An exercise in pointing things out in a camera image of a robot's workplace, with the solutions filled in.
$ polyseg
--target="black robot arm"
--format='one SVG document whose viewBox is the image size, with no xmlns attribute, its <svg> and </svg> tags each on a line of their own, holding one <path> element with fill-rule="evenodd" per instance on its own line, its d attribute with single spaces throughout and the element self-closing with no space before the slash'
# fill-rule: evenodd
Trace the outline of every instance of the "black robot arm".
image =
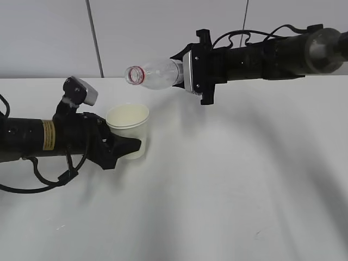
<svg viewBox="0 0 348 261">
<path fill-rule="evenodd" d="M 275 35 L 280 28 L 290 28 L 297 36 Z M 214 103 L 216 84 L 230 80 L 296 79 L 310 74 L 330 74 L 348 61 L 348 32 L 340 33 L 322 24 L 297 29 L 291 25 L 278 27 L 272 33 L 238 30 L 226 33 L 214 43 L 209 30 L 196 32 L 199 43 L 190 43 L 171 59 L 183 62 L 184 82 L 175 85 L 202 95 L 201 104 Z M 232 48 L 231 38 L 247 35 L 245 47 Z M 265 35 L 258 43 L 249 43 L 251 34 Z M 215 48 L 224 37 L 230 45 Z"/>
<path fill-rule="evenodd" d="M 46 187 L 40 189 L 14 189 L 0 185 L 1 190 L 32 194 L 47 191 L 67 184 L 78 175 L 86 159 L 102 169 L 114 169 L 117 159 L 138 151 L 141 141 L 113 134 L 105 119 L 93 113 L 76 113 L 80 104 L 94 105 L 98 92 L 88 83 L 76 77 L 68 78 L 65 91 L 52 120 L 8 118 L 0 114 L 0 162 L 20 158 L 33 163 L 36 177 Z M 78 165 L 72 165 L 71 155 L 82 154 Z M 38 170 L 37 157 L 66 156 L 68 170 L 52 182 L 44 179 Z"/>
</svg>

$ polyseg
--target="paper cup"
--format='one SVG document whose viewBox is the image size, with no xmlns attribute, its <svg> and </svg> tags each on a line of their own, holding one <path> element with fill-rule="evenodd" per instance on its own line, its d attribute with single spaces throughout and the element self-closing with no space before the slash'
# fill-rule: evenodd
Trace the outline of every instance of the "paper cup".
<svg viewBox="0 0 348 261">
<path fill-rule="evenodd" d="M 112 133 L 141 140 L 140 149 L 123 156 L 123 158 L 138 159 L 144 155 L 149 114 L 148 108 L 142 104 L 124 104 L 108 111 L 106 121 Z"/>
</svg>

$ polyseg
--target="plastic bottle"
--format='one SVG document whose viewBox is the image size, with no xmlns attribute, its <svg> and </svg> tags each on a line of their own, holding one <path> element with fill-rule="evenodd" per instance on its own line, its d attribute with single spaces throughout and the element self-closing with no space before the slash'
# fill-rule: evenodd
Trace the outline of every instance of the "plastic bottle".
<svg viewBox="0 0 348 261">
<path fill-rule="evenodd" d="M 162 90 L 184 81 L 181 61 L 164 59 L 126 69 L 125 79 L 132 85 Z"/>
</svg>

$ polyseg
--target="white tabletop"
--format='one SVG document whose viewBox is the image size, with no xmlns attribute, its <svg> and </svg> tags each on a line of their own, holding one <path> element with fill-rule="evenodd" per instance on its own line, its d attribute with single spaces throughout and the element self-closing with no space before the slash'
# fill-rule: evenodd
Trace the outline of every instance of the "white tabletop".
<svg viewBox="0 0 348 261">
<path fill-rule="evenodd" d="M 109 171 L 88 161 L 43 194 L 0 191 L 1 260 L 347 260 L 347 76 L 219 85 L 206 107 L 181 89 L 85 80 L 99 98 L 79 111 L 149 107 L 147 154 Z M 50 119 L 63 82 L 1 79 L 10 117 Z M 39 169 L 55 180 L 65 158 Z M 41 187 L 23 160 L 1 163 L 0 183 Z"/>
</svg>

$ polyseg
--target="black cable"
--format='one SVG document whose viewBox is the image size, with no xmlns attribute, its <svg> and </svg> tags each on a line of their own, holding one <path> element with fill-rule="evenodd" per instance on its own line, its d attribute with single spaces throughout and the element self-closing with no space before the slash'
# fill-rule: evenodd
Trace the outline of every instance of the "black cable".
<svg viewBox="0 0 348 261">
<path fill-rule="evenodd" d="M 211 49 L 213 49 L 222 38 L 224 38 L 226 36 L 232 37 L 232 36 L 240 35 L 240 34 L 260 34 L 260 35 L 265 35 L 265 36 L 269 36 L 269 37 L 273 37 L 273 38 L 282 38 L 282 36 L 279 36 L 279 35 L 269 34 L 269 33 L 265 33 L 265 32 L 255 31 L 255 30 L 236 30 L 236 31 L 231 31 L 231 32 L 228 32 L 226 34 L 223 34 L 222 36 L 217 38 L 216 41 L 213 43 Z"/>
<path fill-rule="evenodd" d="M 276 33 L 278 30 L 280 30 L 280 29 L 282 29 L 282 28 L 284 28 L 284 27 L 289 28 L 289 29 L 290 29 L 291 31 L 293 31 L 295 34 L 305 34 L 305 33 L 308 32 L 307 29 L 298 29 L 298 28 L 296 28 L 296 27 L 294 27 L 294 26 L 292 26 L 292 25 L 290 25 L 290 24 L 284 24 L 284 25 L 279 26 L 278 28 L 274 29 L 270 34 L 274 34 L 274 33 Z M 268 36 L 264 39 L 264 41 L 267 41 L 270 37 L 272 37 L 272 36 L 268 35 Z"/>
<path fill-rule="evenodd" d="M 85 127 L 85 133 L 86 133 L 86 146 L 85 146 L 85 150 L 84 150 L 84 154 L 82 155 L 82 158 L 80 160 L 80 162 L 77 164 L 77 166 L 75 167 L 75 171 L 78 171 L 82 165 L 85 163 L 86 159 L 87 159 L 87 156 L 88 156 L 88 151 L 89 151 L 89 146 L 90 146 L 90 134 L 89 134 L 89 128 L 88 126 L 86 125 L 85 121 L 83 121 L 83 125 Z M 65 184 L 65 181 L 66 180 L 60 180 L 60 181 L 57 181 L 57 182 L 53 182 L 53 181 L 49 181 L 47 179 L 45 179 L 42 174 L 39 172 L 39 169 L 38 169 L 38 164 L 39 164 L 39 161 L 37 158 L 35 157 L 27 157 L 25 159 L 28 159 L 30 160 L 32 163 L 33 163 L 33 168 L 34 168 L 34 174 L 35 176 L 38 178 L 38 180 L 45 184 L 45 185 L 49 185 L 49 186 L 54 186 L 54 187 L 60 187 L 61 185 Z M 68 166 L 69 166 L 69 170 L 72 171 L 72 161 L 71 161 L 71 155 L 70 155 L 70 160 L 68 160 Z"/>
<path fill-rule="evenodd" d="M 8 118 L 10 115 L 10 104 L 8 103 L 8 101 L 6 101 L 6 99 L 4 98 L 4 96 L 2 96 L 0 94 L 0 100 L 5 104 L 6 106 L 6 113 L 5 113 L 5 117 Z"/>
<path fill-rule="evenodd" d="M 55 187 L 53 186 L 47 186 L 47 187 L 43 187 L 39 189 L 15 189 L 15 188 L 11 188 L 11 187 L 0 184 L 0 190 L 11 192 L 11 193 L 17 193 L 17 194 L 35 194 L 35 193 L 45 192 L 47 190 L 51 190 L 54 188 Z"/>
<path fill-rule="evenodd" d="M 4 104 L 8 105 L 8 102 L 1 95 L 0 95 L 0 100 L 2 100 L 2 101 L 4 100 L 3 101 Z M 87 156 L 88 156 L 88 151 L 89 151 L 89 147 L 90 147 L 90 133 L 89 133 L 89 128 L 88 128 L 88 126 L 85 123 L 85 120 L 83 121 L 83 125 L 85 127 L 85 132 L 86 132 L 86 146 L 85 146 L 84 154 L 82 155 L 82 158 L 81 158 L 80 162 L 77 164 L 77 166 L 75 167 L 75 169 L 72 166 L 72 160 L 71 160 L 71 155 L 70 155 L 69 149 L 67 148 L 67 151 L 66 151 L 68 167 L 69 167 L 70 171 L 72 169 L 74 169 L 75 171 L 78 171 L 82 167 L 82 165 L 85 163 L 85 161 L 87 159 Z M 38 189 L 16 189 L 16 188 L 12 188 L 12 187 L 8 187 L 8 186 L 0 184 L 0 190 L 6 191 L 6 192 L 11 192 L 11 193 L 16 193 L 16 194 L 36 194 L 36 193 L 41 193 L 41 192 L 45 192 L 45 191 L 54 189 L 56 187 L 60 187 L 63 184 L 67 183 L 65 179 L 57 181 L 57 182 L 52 182 L 52 181 L 49 181 L 49 180 L 45 179 L 42 176 L 42 174 L 39 172 L 39 169 L 38 169 L 39 161 L 38 161 L 37 158 L 35 158 L 35 157 L 28 157 L 28 158 L 24 158 L 24 159 L 28 159 L 28 160 L 30 160 L 33 163 L 35 176 L 37 177 L 37 179 L 41 183 L 47 185 L 47 187 L 38 188 Z"/>
</svg>

